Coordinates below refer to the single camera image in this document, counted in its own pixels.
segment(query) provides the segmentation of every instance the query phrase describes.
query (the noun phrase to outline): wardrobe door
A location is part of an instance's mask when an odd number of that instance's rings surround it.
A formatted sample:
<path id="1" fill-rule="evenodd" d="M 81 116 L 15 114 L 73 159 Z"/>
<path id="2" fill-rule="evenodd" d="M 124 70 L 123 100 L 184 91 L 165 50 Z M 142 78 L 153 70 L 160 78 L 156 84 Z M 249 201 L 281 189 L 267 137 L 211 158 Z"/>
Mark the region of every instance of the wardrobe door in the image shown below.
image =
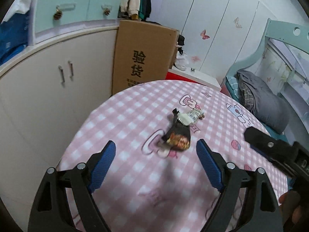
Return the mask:
<path id="1" fill-rule="evenodd" d="M 252 24 L 258 0 L 230 0 L 217 34 L 200 69 L 219 84 L 235 62 Z"/>
<path id="2" fill-rule="evenodd" d="M 182 32 L 194 0 L 163 0 L 158 23 Z"/>
<path id="3" fill-rule="evenodd" d="M 246 37 L 245 43 L 241 48 L 238 57 L 236 58 L 236 62 L 248 58 L 257 50 L 265 31 L 268 18 L 277 20 L 274 14 L 271 13 L 269 9 L 267 9 L 261 2 L 259 2 L 248 36 Z M 259 61 L 257 61 L 256 64 L 248 67 L 246 70 L 255 73 L 259 67 L 259 64 L 261 63 L 261 60 L 262 57 Z"/>
<path id="4" fill-rule="evenodd" d="M 194 0 L 182 35 L 192 68 L 200 69 L 229 0 Z"/>

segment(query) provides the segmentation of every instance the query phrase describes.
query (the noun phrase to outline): pink checkered tablecloth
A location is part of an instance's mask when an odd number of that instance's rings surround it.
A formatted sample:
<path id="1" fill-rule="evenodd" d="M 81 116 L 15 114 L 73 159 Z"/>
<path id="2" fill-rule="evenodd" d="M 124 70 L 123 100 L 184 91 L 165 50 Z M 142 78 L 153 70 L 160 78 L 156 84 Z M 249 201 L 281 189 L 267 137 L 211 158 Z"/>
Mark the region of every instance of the pink checkered tablecloth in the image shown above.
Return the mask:
<path id="1" fill-rule="evenodd" d="M 163 151 L 157 141 L 171 126 L 172 110 L 200 107 L 205 119 L 191 127 L 184 153 Z M 245 170 L 263 167 L 277 198 L 287 192 L 286 176 L 244 141 L 246 127 L 263 125 L 236 101 L 200 84 L 155 81 L 122 91 L 94 110 L 75 135 L 59 164 L 68 170 L 87 162 L 109 140 L 116 157 L 93 198 L 113 232 L 198 232 L 214 208 L 214 189 L 195 152 L 203 138 L 212 151 Z M 76 227 L 84 230 L 73 195 L 69 204 Z M 239 194 L 228 230 L 235 227 L 244 193 Z"/>

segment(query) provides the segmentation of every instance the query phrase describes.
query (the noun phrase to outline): pine cone decoration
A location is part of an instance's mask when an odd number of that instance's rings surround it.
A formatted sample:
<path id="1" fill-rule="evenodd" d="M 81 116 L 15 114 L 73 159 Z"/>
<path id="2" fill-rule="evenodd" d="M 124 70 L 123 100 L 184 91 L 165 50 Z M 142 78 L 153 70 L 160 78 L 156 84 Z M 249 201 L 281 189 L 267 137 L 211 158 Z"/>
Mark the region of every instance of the pine cone decoration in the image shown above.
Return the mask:
<path id="1" fill-rule="evenodd" d="M 54 14 L 54 20 L 59 20 L 62 17 L 62 11 L 57 10 L 57 12 Z"/>
<path id="2" fill-rule="evenodd" d="M 106 8 L 106 9 L 104 10 L 104 15 L 108 16 L 110 12 L 111 12 L 111 10 L 108 9 L 108 8 Z"/>

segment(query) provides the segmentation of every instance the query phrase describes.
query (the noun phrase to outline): light green cabinet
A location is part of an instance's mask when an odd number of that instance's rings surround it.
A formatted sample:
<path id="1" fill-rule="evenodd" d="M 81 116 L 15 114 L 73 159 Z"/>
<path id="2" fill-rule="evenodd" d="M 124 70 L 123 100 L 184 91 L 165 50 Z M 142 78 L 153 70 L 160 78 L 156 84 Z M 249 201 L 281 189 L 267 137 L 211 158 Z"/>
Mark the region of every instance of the light green cabinet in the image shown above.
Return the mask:
<path id="1" fill-rule="evenodd" d="M 86 21 L 90 0 L 37 0 L 34 12 L 35 33 L 57 26 Z M 62 17 L 54 20 L 57 8 Z"/>
<path id="2" fill-rule="evenodd" d="M 87 21 L 102 19 L 117 19 L 120 0 L 90 0 Z M 105 15 L 105 9 L 109 9 L 109 15 Z"/>
<path id="3" fill-rule="evenodd" d="M 118 17 L 120 0 L 35 0 L 33 32 L 39 33 L 61 25 L 93 21 L 114 20 Z M 54 19 L 57 9 L 62 12 Z"/>

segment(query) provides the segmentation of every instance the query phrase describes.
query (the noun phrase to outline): cardboard box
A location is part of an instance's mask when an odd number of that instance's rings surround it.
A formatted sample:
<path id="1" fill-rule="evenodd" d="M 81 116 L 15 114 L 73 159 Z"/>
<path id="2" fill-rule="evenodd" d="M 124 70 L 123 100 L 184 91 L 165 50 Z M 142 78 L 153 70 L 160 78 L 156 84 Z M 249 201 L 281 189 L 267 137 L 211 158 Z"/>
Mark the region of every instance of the cardboard box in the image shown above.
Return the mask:
<path id="1" fill-rule="evenodd" d="M 153 23 L 120 22 L 114 57 L 112 94 L 163 80 L 175 60 L 179 31 Z"/>

